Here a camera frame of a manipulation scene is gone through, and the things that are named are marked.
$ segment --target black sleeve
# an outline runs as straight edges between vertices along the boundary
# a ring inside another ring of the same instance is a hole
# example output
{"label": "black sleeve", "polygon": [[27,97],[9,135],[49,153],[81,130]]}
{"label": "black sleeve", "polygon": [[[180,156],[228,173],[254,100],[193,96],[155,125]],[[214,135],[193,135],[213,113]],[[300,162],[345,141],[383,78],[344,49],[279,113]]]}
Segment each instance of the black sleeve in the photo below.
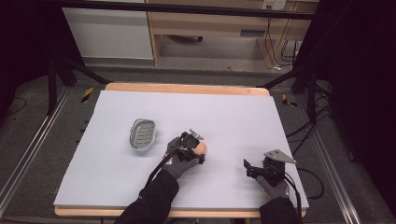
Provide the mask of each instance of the black sleeve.
{"label": "black sleeve", "polygon": [[290,199],[277,198],[260,207],[262,224],[302,224]]}
{"label": "black sleeve", "polygon": [[146,188],[140,190],[138,199],[122,212],[115,224],[163,223],[177,192],[177,181],[167,171],[161,170]]}

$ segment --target wall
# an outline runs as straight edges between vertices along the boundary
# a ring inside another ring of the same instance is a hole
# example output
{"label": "wall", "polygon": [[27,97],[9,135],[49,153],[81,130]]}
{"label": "wall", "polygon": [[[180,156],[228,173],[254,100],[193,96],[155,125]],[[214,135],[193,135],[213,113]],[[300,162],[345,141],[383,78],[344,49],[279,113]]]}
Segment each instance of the wall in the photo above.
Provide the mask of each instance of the wall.
{"label": "wall", "polygon": [[82,57],[153,60],[146,12],[64,8],[64,15]]}

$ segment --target outlet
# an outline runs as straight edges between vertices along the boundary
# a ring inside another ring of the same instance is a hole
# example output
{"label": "outlet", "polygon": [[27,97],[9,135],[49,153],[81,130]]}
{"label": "outlet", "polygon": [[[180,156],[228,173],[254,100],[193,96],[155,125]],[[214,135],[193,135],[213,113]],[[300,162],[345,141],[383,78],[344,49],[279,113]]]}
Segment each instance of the outlet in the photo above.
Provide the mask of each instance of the outlet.
{"label": "outlet", "polygon": [[264,0],[262,2],[262,9],[272,10],[276,0]]}

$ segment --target black glove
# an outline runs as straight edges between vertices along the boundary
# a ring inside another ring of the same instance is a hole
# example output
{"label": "black glove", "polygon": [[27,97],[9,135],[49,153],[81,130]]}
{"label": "black glove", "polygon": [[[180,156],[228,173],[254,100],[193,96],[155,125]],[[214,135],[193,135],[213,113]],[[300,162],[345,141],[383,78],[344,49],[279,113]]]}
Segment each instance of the black glove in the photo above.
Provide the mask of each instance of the black glove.
{"label": "black glove", "polygon": [[[175,138],[171,142],[168,143],[168,148],[166,149],[165,156],[168,155],[171,151],[176,149],[177,141],[179,137]],[[178,179],[181,175],[193,167],[194,165],[198,164],[198,159],[192,159],[191,161],[181,161],[178,158],[177,153],[175,153],[167,162],[163,165],[163,169],[166,170],[172,177]]]}
{"label": "black glove", "polygon": [[289,185],[285,180],[280,181],[275,187],[272,187],[262,175],[257,176],[256,180],[264,188],[265,192],[267,192],[270,200],[289,198]]}

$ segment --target white paper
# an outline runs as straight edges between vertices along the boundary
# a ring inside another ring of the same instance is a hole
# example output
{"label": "white paper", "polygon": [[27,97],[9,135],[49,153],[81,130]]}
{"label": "white paper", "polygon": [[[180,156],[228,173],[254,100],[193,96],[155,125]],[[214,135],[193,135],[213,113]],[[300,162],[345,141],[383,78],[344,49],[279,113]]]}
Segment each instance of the white paper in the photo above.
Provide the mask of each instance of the white paper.
{"label": "white paper", "polygon": [[[136,119],[156,122],[153,147],[139,153],[129,142]],[[254,209],[267,202],[247,177],[243,159],[262,167],[263,153],[291,156],[276,106],[269,96],[102,91],[91,121],[64,175],[55,205],[124,207],[136,200],[167,143],[189,129],[205,140],[205,162],[177,181],[174,208]],[[308,207],[295,165],[286,165]],[[290,199],[296,206],[294,191]]]}

